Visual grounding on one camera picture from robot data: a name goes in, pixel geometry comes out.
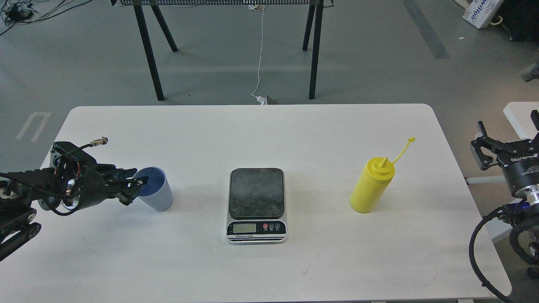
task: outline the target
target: white table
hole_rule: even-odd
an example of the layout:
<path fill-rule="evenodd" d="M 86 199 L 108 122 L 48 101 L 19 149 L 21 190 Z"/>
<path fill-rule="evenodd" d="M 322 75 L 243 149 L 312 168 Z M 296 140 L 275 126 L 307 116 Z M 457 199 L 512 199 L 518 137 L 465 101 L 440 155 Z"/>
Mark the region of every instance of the white table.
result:
<path fill-rule="evenodd" d="M 503 108 L 507 120 L 521 139 L 533 139 L 537 134 L 530 118 L 534 109 L 539 109 L 539 102 L 510 102 Z"/>
<path fill-rule="evenodd" d="M 0 264 L 1 302 L 494 297 L 468 261 L 481 217 L 427 105 L 78 107 L 56 140 L 100 136 L 109 144 L 88 153 L 120 168 L 162 167 L 174 205 L 159 213 L 107 200 L 68 217 L 38 209 L 41 233 Z M 364 164 L 394 159 L 411 136 L 378 205 L 356 213 L 348 198 Z M 284 243 L 225 239 L 229 174 L 241 167 L 285 172 Z M 476 256 L 509 294 L 486 231 Z"/>

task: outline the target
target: yellow squeeze bottle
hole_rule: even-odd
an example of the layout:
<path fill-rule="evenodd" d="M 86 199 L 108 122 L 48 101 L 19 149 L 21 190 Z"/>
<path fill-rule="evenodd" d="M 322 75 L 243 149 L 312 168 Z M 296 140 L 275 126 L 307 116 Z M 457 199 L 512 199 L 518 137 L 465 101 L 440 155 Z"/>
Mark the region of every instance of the yellow squeeze bottle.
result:
<path fill-rule="evenodd" d="M 393 162 L 388 161 L 389 158 L 387 157 L 375 157 L 367 162 L 350 196 L 350 206 L 355 211 L 364 214 L 374 208 L 393 176 L 395 176 L 395 167 L 393 165 L 415 139 L 414 137 L 408 139 L 408 144 Z"/>

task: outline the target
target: black robotic arm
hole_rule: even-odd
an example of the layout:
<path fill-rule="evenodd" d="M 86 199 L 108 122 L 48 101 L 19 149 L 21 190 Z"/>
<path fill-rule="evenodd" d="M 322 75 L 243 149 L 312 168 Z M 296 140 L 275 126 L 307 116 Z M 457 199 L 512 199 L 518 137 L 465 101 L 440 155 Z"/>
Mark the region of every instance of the black robotic arm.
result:
<path fill-rule="evenodd" d="M 0 181 L 0 261 L 39 233 L 41 224 L 32 223 L 36 216 L 33 201 L 61 216 L 110 198 L 118 198 L 124 205 L 133 202 L 148 177 L 132 178 L 136 168 L 99 164 L 83 151 L 107 142 L 105 137 L 81 147 L 55 142 L 49 168 L 0 173 L 6 179 Z M 60 212 L 61 205 L 68 211 Z"/>

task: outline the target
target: bottle nozzle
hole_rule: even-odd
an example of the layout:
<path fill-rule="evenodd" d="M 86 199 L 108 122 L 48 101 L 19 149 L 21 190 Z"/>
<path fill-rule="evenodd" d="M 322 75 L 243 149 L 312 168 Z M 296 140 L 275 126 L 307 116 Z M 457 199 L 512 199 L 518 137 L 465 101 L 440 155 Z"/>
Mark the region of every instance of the bottle nozzle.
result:
<path fill-rule="evenodd" d="M 388 163 L 388 160 L 389 158 L 388 157 L 385 157 L 381 162 L 380 164 L 378 165 L 379 168 L 384 168 L 385 165 Z"/>
<path fill-rule="evenodd" d="M 408 143 L 406 144 L 406 146 L 404 147 L 403 151 L 400 152 L 399 156 L 395 159 L 395 161 L 393 161 L 391 164 L 395 164 L 399 159 L 400 157 L 404 154 L 404 152 L 406 151 L 406 149 L 408 149 L 408 146 L 410 146 L 410 143 L 412 143 L 416 138 L 415 137 L 411 137 L 411 138 L 408 138 Z"/>

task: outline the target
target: black table leg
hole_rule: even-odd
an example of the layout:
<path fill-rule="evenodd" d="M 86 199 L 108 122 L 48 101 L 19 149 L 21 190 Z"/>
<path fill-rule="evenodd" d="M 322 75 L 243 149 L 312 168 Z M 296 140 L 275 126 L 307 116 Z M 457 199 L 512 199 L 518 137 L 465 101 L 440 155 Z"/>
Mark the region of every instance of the black table leg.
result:
<path fill-rule="evenodd" d="M 146 53 L 146 59 L 148 60 L 148 66 L 150 67 L 151 79 L 154 82 L 155 94 L 159 101 L 163 101 L 163 88 L 159 81 L 159 74 L 157 72 L 157 65 L 155 64 L 154 52 L 151 49 L 150 36 L 148 35 L 148 29 L 146 28 L 146 21 L 144 20 L 144 13 L 142 12 L 142 6 L 133 5 L 135 9 L 136 21 L 139 24 L 140 37 L 142 38 L 142 44 L 144 45 L 144 52 Z"/>
<path fill-rule="evenodd" d="M 320 33 L 322 32 L 322 12 L 324 9 L 324 1 L 316 5 L 316 19 L 314 20 L 314 37 L 313 37 L 313 62 L 310 66 L 310 87 L 309 100 L 314 99 L 316 90 L 316 73 L 318 71 L 318 55 L 320 53 Z"/>
<path fill-rule="evenodd" d="M 316 4 L 309 5 L 309 14 L 307 15 L 307 26 L 305 26 L 305 36 L 303 38 L 303 50 L 306 51 L 309 46 L 310 30 L 313 28 L 314 8 Z"/>
<path fill-rule="evenodd" d="M 159 22 L 159 25 L 161 26 L 161 29 L 163 30 L 163 34 L 165 34 L 165 37 L 167 38 L 167 41 L 170 45 L 170 48 L 172 49 L 173 52 L 177 52 L 178 47 L 176 47 L 176 43 L 174 42 L 174 39 L 172 38 L 172 35 L 170 34 L 170 30 L 168 29 L 167 23 L 165 22 L 165 19 L 163 18 L 163 14 L 161 13 L 159 6 L 151 5 L 151 9 L 154 11 L 155 18 L 157 18 L 157 22 Z"/>

